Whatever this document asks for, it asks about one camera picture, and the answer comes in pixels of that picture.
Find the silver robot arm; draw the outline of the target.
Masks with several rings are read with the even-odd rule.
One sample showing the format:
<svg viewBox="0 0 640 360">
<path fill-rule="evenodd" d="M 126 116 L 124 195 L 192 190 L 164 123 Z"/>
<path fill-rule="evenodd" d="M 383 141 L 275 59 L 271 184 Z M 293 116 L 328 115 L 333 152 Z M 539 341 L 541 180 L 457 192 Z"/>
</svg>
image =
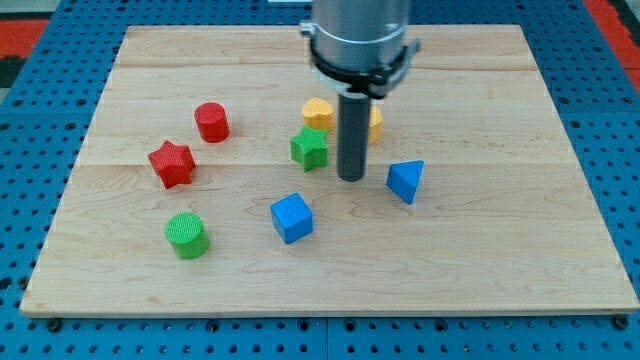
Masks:
<svg viewBox="0 0 640 360">
<path fill-rule="evenodd" d="M 315 0 L 300 23 L 313 74 L 352 99 L 383 99 L 408 73 L 421 41 L 407 44 L 410 0 Z"/>
</svg>

